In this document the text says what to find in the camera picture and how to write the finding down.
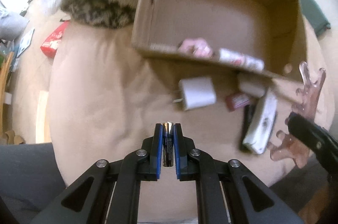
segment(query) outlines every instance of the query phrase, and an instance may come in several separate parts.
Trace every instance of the red packet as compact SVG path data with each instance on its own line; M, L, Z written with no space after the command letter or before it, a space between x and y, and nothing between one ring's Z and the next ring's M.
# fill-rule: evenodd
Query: red packet
M41 51L49 58L54 58L62 35L68 26L69 21L63 22L57 29L50 34L47 39L40 46Z
M239 92L226 96L225 103L230 111L234 111L240 107L245 107L250 104L249 95Z

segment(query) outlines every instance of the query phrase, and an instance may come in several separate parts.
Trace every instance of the metal screw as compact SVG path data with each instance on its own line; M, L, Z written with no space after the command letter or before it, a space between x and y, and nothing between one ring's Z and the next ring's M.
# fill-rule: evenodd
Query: metal screw
M147 154L147 151L146 150L138 150L138 151L136 151L136 154L138 156L145 156Z
M238 168L240 165L241 165L241 162L239 162L238 160L236 160L236 159L230 160L230 166L231 167Z
M201 154L201 151L198 148L194 148L190 151L190 154L192 156L199 156Z
M107 166L107 161L104 160L104 159L101 159L101 160L96 162L96 166L98 166L99 168L103 168L103 167Z

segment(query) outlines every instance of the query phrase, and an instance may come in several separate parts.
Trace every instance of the white phone charger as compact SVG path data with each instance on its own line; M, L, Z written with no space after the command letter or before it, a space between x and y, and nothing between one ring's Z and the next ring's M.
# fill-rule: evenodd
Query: white phone charger
M216 93L210 77L182 79L179 87L185 111L216 103Z

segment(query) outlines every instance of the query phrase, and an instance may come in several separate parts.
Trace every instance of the cardboard piece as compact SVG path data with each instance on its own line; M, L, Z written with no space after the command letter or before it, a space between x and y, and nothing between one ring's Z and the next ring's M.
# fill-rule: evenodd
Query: cardboard piece
M204 38L216 52L210 59L177 51L186 38ZM298 0L139 0L133 47L145 56L219 62L226 48L261 59L267 77L301 81L306 35Z

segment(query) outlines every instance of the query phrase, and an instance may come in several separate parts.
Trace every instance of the beige cushion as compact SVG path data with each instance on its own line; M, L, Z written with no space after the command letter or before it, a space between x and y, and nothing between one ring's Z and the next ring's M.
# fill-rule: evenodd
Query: beige cushion
M132 27L93 28L71 22L58 49L50 82L50 132L56 161L67 185L99 159L117 161L141 147L156 123L181 123L183 133L213 158L239 159L267 185L293 167L291 159L273 162L239 151L243 110L229 112L224 98L237 90L236 72L195 63L143 59L131 47ZM309 41L310 68L325 67L317 39ZM217 103L183 112L172 101L182 78L210 75ZM296 99L297 84L277 82L275 133L287 131L285 118ZM317 122L329 128L333 94L326 82ZM194 182L176 180L175 168L162 168L158 182L142 182L139 221L197 216Z

